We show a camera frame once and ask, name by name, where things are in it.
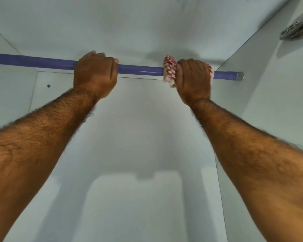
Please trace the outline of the person's left hand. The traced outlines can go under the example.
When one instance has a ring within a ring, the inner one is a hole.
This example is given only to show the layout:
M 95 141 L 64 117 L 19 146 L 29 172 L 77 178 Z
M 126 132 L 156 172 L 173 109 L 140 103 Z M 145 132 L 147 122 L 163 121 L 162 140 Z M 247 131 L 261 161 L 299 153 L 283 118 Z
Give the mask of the person's left hand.
M 117 83 L 118 66 L 75 65 L 73 88 L 88 92 L 95 103 L 107 97 Z

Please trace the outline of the person's right hand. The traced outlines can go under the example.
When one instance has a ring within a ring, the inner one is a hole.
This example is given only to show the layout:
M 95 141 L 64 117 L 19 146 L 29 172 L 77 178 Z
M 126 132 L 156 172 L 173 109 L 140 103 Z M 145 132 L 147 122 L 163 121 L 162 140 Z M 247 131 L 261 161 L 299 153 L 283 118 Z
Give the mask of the person's right hand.
M 208 71 L 182 71 L 177 69 L 177 92 L 182 101 L 192 107 L 200 100 L 209 100 L 211 85 Z

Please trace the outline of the red white checkered cloth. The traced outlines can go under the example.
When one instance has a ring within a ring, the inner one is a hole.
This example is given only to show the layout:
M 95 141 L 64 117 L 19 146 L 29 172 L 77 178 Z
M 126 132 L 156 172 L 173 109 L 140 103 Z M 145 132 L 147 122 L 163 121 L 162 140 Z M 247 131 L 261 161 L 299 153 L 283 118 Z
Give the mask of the red white checkered cloth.
M 212 81 L 214 79 L 214 70 L 211 67 L 211 65 L 207 64 L 206 62 L 202 60 L 195 60 L 193 58 L 190 58 L 188 60 L 193 60 L 196 62 L 201 62 L 204 66 L 207 67 L 207 71 L 209 72 L 209 81 L 210 85 L 212 84 Z M 170 85 L 170 88 L 176 88 L 177 87 L 177 69 L 179 67 L 179 64 L 172 56 L 166 56 L 163 60 L 163 80 L 164 82 L 167 82 Z

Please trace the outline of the purple closet rod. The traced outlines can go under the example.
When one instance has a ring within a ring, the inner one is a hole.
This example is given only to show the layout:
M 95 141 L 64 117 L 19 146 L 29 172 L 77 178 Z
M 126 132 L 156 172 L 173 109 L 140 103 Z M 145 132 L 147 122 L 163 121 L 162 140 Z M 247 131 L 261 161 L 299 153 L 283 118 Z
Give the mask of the purple closet rod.
M 0 53 L 0 65 L 22 66 L 55 70 L 74 70 L 77 61 L 54 58 L 31 57 L 24 55 L 11 55 Z M 162 67 L 119 65 L 120 74 L 141 76 L 163 76 Z M 237 72 L 215 71 L 214 79 L 236 81 Z

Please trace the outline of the person's left forearm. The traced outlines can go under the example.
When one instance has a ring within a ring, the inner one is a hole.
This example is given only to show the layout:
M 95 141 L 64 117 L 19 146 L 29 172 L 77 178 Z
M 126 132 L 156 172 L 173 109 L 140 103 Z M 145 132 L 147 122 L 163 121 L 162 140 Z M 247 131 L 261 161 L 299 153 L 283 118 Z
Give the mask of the person's left forearm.
M 97 93 L 74 88 L 0 129 L 0 242 L 98 100 Z

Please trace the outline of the person's right forearm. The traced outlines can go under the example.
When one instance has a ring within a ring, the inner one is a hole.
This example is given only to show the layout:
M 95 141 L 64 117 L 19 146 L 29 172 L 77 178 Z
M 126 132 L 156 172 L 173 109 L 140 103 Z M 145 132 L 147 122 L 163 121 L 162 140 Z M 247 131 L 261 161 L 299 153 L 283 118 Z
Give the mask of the person's right forearm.
M 303 242 L 303 151 L 209 99 L 187 105 L 267 242 Z

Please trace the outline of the metal cabinet hinge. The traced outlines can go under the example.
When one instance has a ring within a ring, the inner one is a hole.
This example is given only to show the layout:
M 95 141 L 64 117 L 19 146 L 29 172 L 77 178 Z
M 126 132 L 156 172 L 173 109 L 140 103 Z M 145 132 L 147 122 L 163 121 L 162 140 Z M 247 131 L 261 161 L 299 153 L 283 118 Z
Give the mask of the metal cabinet hinge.
M 303 37 L 303 13 L 279 35 L 280 40 L 294 40 Z

